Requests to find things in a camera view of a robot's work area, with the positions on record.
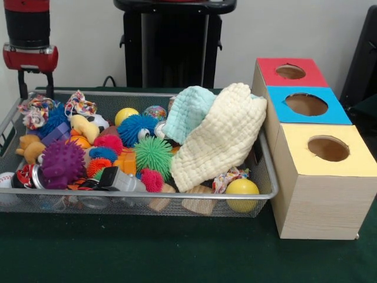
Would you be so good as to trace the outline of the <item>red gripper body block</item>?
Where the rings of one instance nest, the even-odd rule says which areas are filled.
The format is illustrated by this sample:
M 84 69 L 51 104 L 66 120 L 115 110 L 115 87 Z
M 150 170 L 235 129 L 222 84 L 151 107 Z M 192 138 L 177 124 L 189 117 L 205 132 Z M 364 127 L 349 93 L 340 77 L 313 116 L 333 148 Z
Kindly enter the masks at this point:
M 58 63 L 58 48 L 54 45 L 39 49 L 21 49 L 5 43 L 2 54 L 5 65 L 10 70 L 51 73 Z

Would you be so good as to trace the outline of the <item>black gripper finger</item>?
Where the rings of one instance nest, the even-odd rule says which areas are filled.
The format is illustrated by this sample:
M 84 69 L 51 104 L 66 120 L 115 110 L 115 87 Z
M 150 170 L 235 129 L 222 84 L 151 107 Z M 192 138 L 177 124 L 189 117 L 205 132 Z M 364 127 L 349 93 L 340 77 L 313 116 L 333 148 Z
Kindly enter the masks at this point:
M 54 99 L 54 79 L 52 72 L 44 72 L 47 78 L 46 97 Z
M 19 94 L 22 100 L 26 100 L 28 98 L 28 87 L 24 80 L 24 71 L 18 71 L 18 85 L 19 85 Z

